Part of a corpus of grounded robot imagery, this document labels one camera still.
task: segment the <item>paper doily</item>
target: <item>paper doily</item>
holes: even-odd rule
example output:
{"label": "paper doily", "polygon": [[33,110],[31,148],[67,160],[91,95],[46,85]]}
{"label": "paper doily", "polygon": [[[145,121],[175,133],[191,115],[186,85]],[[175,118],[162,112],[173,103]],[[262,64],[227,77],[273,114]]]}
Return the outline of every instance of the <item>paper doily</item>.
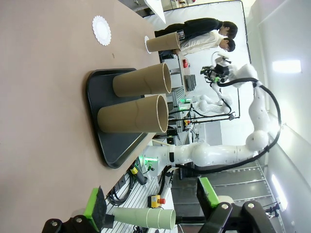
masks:
{"label": "paper doily", "polygon": [[95,16],[92,22],[96,39],[102,45],[109,45],[111,41],[111,31],[107,21],[101,16]]}

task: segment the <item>cable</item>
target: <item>cable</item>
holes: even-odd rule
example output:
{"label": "cable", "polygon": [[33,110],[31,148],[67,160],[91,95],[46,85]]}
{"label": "cable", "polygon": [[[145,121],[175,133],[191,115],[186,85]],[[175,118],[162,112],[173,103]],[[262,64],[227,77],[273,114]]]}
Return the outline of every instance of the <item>cable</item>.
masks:
{"label": "cable", "polygon": [[114,205],[114,206],[120,206],[120,205],[124,204],[126,202],[126,200],[128,199],[128,197],[130,196],[132,189],[134,187],[135,179],[134,179],[134,177],[130,171],[128,171],[127,173],[130,176],[130,183],[129,183],[128,190],[127,190],[126,194],[124,195],[124,197],[123,198],[118,197],[115,187],[112,189],[112,191],[110,191],[108,193],[107,199],[108,199],[109,203]]}
{"label": "cable", "polygon": [[182,229],[182,227],[180,226],[180,224],[178,224],[178,226],[180,227],[181,232],[184,233],[184,230]]}
{"label": "cable", "polygon": [[[273,202],[273,203],[271,203],[271,204],[269,204],[269,205],[273,205],[273,204],[276,204],[276,203],[277,203],[277,201],[275,201],[275,202]],[[267,206],[269,206],[269,205],[262,206],[262,208],[263,208],[263,207],[267,207]]]}
{"label": "cable", "polygon": [[241,78],[241,79],[235,79],[235,80],[229,81],[227,83],[217,82],[217,85],[219,87],[226,87],[226,86],[231,86],[231,85],[236,84],[236,83],[246,83],[246,82],[257,83],[258,80],[255,78]]}
{"label": "cable", "polygon": [[222,98],[222,101],[224,102],[224,104],[229,108],[229,113],[231,113],[231,111],[232,111],[232,109],[231,109],[231,107],[230,107],[230,105],[229,104],[227,104],[227,102]]}
{"label": "cable", "polygon": [[[254,83],[256,83],[256,82],[258,82],[258,80],[254,79],[254,78],[242,78],[242,79],[236,79],[236,80],[230,81],[230,82],[228,82],[229,84],[228,83],[222,83],[222,84],[224,84],[224,86],[229,86],[229,85],[233,85],[235,83],[244,83],[244,82],[254,82]],[[228,169],[233,169],[233,168],[236,168],[238,166],[243,166],[243,165],[248,164],[250,162],[256,161],[261,156],[263,156],[266,152],[268,152],[277,143],[277,141],[278,141],[278,139],[280,137],[280,133],[281,133],[281,110],[280,110],[280,106],[279,106],[279,104],[277,102],[277,99],[274,96],[274,94],[267,87],[265,87],[264,85],[261,85],[260,88],[262,90],[264,90],[266,93],[268,93],[268,95],[272,98],[272,100],[273,100],[273,102],[274,102],[274,104],[276,106],[276,111],[277,111],[277,119],[278,119],[279,130],[278,130],[278,132],[276,134],[276,137],[275,137],[274,141],[270,145],[266,146],[261,153],[259,153],[258,155],[254,156],[253,158],[250,158],[250,159],[247,159],[247,160],[244,160],[244,161],[241,161],[239,163],[232,164],[232,165],[227,165],[227,166],[223,166],[223,167],[219,167],[219,168],[214,168],[214,169],[209,169],[209,170],[198,170],[198,169],[187,167],[187,166],[184,166],[184,165],[175,165],[175,167],[185,168],[185,169],[191,170],[191,171],[199,173],[199,174],[210,174],[210,173],[215,173],[215,172],[221,172],[221,171],[228,170]]]}
{"label": "cable", "polygon": [[165,184],[165,175],[166,175],[166,173],[168,172],[168,170],[170,170],[171,168],[172,168],[172,166],[169,165],[169,166],[166,166],[166,167],[163,169],[163,171],[162,171],[162,175],[161,175],[162,183],[161,183],[161,187],[160,187],[160,190],[159,190],[158,195],[161,195],[162,192],[163,192],[164,184]]}

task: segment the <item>black tray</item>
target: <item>black tray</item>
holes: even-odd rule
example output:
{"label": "black tray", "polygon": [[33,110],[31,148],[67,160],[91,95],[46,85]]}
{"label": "black tray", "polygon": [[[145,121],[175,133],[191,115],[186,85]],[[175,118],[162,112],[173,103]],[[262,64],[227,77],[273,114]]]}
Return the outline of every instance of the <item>black tray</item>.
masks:
{"label": "black tray", "polygon": [[101,156],[111,168],[120,167],[131,152],[147,136],[147,133],[104,133],[97,123],[97,114],[102,107],[138,100],[144,96],[117,97],[113,91],[112,81],[117,75],[136,70],[101,69],[90,74],[86,84],[86,98],[89,104],[94,132]]}

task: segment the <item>green plastic cup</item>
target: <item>green plastic cup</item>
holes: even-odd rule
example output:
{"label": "green plastic cup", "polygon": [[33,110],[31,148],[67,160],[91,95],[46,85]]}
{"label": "green plastic cup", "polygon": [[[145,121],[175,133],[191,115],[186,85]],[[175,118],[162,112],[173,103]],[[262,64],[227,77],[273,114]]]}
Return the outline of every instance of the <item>green plastic cup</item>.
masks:
{"label": "green plastic cup", "polygon": [[115,221],[148,228],[147,215],[150,210],[150,208],[118,207],[113,210],[113,215],[115,216]]}
{"label": "green plastic cup", "polygon": [[175,226],[175,210],[162,210],[159,215],[159,229],[172,230]]}
{"label": "green plastic cup", "polygon": [[151,209],[147,215],[148,228],[160,229],[159,227],[159,215],[162,209]]}

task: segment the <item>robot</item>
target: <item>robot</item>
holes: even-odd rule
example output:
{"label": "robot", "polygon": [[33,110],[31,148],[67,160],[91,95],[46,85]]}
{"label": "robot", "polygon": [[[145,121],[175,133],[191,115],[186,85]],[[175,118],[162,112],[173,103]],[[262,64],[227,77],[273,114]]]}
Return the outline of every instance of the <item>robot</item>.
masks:
{"label": "robot", "polygon": [[[232,98],[230,95],[223,94],[222,88],[217,88],[217,84],[213,84],[211,87],[217,93],[219,101],[213,101],[210,97],[206,95],[201,95],[199,97],[192,97],[194,101],[192,104],[193,109],[201,110],[202,112],[214,112],[214,113],[230,113]],[[181,104],[181,107],[186,107],[190,109],[190,103]]]}
{"label": "robot", "polygon": [[[219,100],[213,101],[206,95],[192,97],[192,108],[201,110],[202,112],[228,114],[231,112],[232,97],[224,94],[223,89],[219,88],[217,82],[225,82],[228,79],[232,79],[232,75],[230,74],[236,69],[234,66],[231,66],[231,61],[229,61],[229,58],[225,54],[219,53],[218,55],[220,55],[220,57],[215,60],[216,66],[202,67],[200,74],[204,74],[206,82],[209,83],[210,87],[216,92]],[[190,104],[182,104],[182,107],[190,109]]]}
{"label": "robot", "polygon": [[241,69],[234,71],[224,56],[216,59],[216,63],[217,69],[216,67],[206,69],[207,78],[213,83],[216,90],[225,86],[226,81],[230,81],[234,87],[239,88],[247,78],[253,78],[251,81],[254,88],[254,100],[249,107],[249,115],[254,125],[254,131],[247,137],[243,146],[210,146],[204,142],[169,147],[148,146],[144,150],[143,156],[145,164],[154,168],[149,171],[150,176],[160,175],[166,166],[173,167],[189,162],[193,162],[197,166],[236,164],[254,157],[258,151],[268,145],[268,123],[270,120],[265,109],[262,83],[258,81],[256,70],[252,65],[246,64]]}

